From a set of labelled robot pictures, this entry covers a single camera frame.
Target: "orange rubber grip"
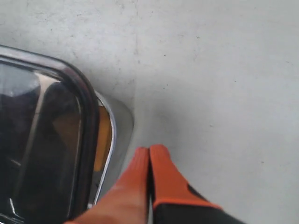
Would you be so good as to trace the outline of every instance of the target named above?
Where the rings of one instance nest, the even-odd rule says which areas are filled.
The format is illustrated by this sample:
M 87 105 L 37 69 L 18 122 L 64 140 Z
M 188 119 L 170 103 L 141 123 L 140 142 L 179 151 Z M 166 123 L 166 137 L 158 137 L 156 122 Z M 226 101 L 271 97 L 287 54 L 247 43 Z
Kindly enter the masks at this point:
M 183 204 L 221 209 L 220 206 L 190 192 L 188 181 L 172 163 L 165 146 L 153 145 L 150 147 L 149 154 L 155 184 L 154 209 L 160 204 Z
M 149 150 L 138 148 L 128 168 L 97 205 L 65 224 L 145 224 Z

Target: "gray painted surface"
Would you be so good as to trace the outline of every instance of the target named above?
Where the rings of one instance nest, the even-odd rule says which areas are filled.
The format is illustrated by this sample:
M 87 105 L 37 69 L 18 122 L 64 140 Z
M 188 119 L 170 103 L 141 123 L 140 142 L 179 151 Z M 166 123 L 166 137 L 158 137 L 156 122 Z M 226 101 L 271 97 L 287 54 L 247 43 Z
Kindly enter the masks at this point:
M 299 223 L 299 2 L 0 0 L 0 44 L 76 65 L 249 223 Z

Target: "black rubber grip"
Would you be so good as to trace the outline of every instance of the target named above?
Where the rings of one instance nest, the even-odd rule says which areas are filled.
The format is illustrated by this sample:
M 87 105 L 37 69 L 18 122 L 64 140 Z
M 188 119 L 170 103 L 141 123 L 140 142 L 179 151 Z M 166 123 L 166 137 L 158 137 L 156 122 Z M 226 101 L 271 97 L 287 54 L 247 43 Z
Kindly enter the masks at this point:
M 244 224 L 215 208 L 161 204 L 154 210 L 154 224 Z

